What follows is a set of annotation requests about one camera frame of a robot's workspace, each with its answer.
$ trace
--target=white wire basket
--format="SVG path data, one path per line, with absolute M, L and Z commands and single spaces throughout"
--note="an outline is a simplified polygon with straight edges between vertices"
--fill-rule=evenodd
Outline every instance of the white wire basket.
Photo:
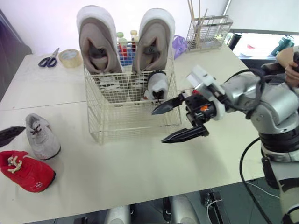
M 115 141 L 121 138 L 148 137 L 153 135 L 161 136 L 161 139 L 168 134 L 177 131 L 181 125 L 179 108 L 161 114 L 151 115 L 153 109 L 159 105 L 158 100 L 131 101 L 134 92 L 130 92 L 130 76 L 132 65 L 124 66 L 123 73 L 109 73 L 91 75 L 85 68 L 85 86 L 87 98 L 88 125 L 91 136 L 100 144 L 107 141 Z M 168 58 L 166 69 L 163 70 L 168 78 L 169 91 L 167 99 L 176 97 L 177 87 L 173 70 L 172 56 Z M 148 76 L 152 71 L 143 72 Z M 113 93 L 110 95 L 100 90 L 100 77 L 126 78 L 127 83 L 123 88 L 128 89 L 128 94 L 119 97 Z
M 190 23 L 187 43 L 190 51 L 221 48 L 233 21 L 227 16 L 206 16 Z

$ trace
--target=shoe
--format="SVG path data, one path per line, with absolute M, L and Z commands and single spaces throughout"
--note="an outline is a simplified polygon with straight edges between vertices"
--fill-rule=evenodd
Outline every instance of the shoe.
M 1 172 L 25 190 L 41 192 L 50 186 L 56 174 L 47 164 L 27 155 L 19 151 L 1 152 Z
M 51 159 L 61 150 L 49 123 L 35 113 L 26 117 L 26 134 L 34 155 L 40 160 Z
M 116 29 L 110 13 L 98 6 L 85 6 L 77 14 L 79 44 L 85 67 L 94 77 L 109 103 L 127 101 L 128 81 L 122 73 L 116 43 Z
M 168 94 L 168 79 L 166 73 L 158 70 L 148 77 L 147 89 L 142 100 L 166 99 Z
M 0 147 L 8 145 L 16 136 L 24 131 L 25 127 L 10 127 L 0 131 Z
M 172 15 L 164 9 L 153 8 L 141 20 L 139 43 L 130 77 L 130 98 L 141 100 L 147 88 L 148 77 L 142 71 L 164 70 L 175 31 Z

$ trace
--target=robotic arm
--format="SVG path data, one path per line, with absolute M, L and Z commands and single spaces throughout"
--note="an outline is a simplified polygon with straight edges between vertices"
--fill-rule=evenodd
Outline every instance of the robotic arm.
M 186 104 L 193 128 L 182 129 L 162 142 L 174 143 L 209 135 L 204 123 L 220 120 L 225 113 L 241 111 L 250 119 L 262 142 L 262 162 L 267 183 L 280 190 L 285 224 L 299 224 L 299 99 L 286 83 L 270 85 L 254 70 L 236 73 L 224 84 L 200 66 L 187 76 L 195 91 L 160 104 L 161 114 Z

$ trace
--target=red shoe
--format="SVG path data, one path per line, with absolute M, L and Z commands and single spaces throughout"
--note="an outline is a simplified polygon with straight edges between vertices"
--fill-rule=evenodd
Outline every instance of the red shoe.
M 45 190 L 55 179 L 54 170 L 47 164 L 27 156 L 27 152 L 0 153 L 1 172 L 30 192 Z

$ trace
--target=scissors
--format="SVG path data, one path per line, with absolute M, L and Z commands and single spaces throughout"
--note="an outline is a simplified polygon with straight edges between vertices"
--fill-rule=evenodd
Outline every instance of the scissors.
M 42 68 L 44 68 L 46 66 L 48 68 L 54 67 L 57 63 L 57 60 L 55 57 L 58 54 L 58 51 L 59 51 L 59 48 L 57 48 L 50 57 L 46 57 L 43 60 L 41 60 L 38 64 L 38 66 L 42 67 Z

